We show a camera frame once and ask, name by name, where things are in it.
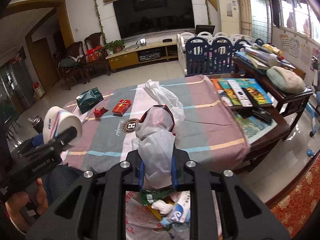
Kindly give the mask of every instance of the jeans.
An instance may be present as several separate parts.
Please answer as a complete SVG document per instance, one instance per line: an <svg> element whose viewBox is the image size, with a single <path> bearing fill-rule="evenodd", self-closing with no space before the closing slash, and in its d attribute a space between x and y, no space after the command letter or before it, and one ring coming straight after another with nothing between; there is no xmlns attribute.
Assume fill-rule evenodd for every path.
<svg viewBox="0 0 320 240"><path fill-rule="evenodd" d="M41 177L47 193L49 206L55 201L81 174L75 168L58 165L51 172Z"/></svg>

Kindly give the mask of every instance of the patterned rug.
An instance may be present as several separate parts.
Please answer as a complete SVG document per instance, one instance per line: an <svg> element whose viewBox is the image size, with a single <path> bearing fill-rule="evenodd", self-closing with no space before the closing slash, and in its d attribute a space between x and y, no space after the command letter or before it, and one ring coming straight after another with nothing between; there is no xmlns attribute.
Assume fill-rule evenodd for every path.
<svg viewBox="0 0 320 240"><path fill-rule="evenodd" d="M271 211L288 229L291 238L306 223L320 199L320 158L309 172Z"/></svg>

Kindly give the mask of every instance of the tablecloth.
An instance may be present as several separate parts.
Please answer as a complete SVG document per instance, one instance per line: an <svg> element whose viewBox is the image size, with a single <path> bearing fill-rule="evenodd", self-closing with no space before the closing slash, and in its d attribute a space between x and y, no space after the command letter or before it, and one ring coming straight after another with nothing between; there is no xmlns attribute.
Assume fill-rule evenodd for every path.
<svg viewBox="0 0 320 240"><path fill-rule="evenodd" d="M178 131L177 148L187 151L192 160L211 171L234 169L242 162L250 146L206 76L160 81L159 84L172 91L184 106L186 117ZM100 118L94 117L95 107L81 115L75 100L66 104L64 109L82 121L83 137L77 146L61 156L63 163L83 171L103 172L125 160L135 137L134 119L140 119L151 106L157 105L143 87L144 84L140 84L101 91L104 100L95 107L103 106L109 111ZM111 111L121 99L132 102L122 117Z"/></svg>

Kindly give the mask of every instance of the pillow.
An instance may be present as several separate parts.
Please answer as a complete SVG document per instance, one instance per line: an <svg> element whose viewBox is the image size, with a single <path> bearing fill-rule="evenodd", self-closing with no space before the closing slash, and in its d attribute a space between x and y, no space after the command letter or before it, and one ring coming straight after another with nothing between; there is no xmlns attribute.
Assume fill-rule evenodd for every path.
<svg viewBox="0 0 320 240"><path fill-rule="evenodd" d="M281 91L299 94L306 89L303 79L288 69L273 66L267 70L267 76L271 83Z"/></svg>

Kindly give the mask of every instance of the green bag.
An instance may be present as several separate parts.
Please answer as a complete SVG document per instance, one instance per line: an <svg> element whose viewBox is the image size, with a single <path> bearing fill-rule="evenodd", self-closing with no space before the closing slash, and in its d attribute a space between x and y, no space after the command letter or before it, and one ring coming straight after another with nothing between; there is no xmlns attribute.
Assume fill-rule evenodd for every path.
<svg viewBox="0 0 320 240"><path fill-rule="evenodd" d="M84 114L93 108L97 103L103 100L102 94L98 88L93 88L82 92L81 95L76 97L80 112Z"/></svg>

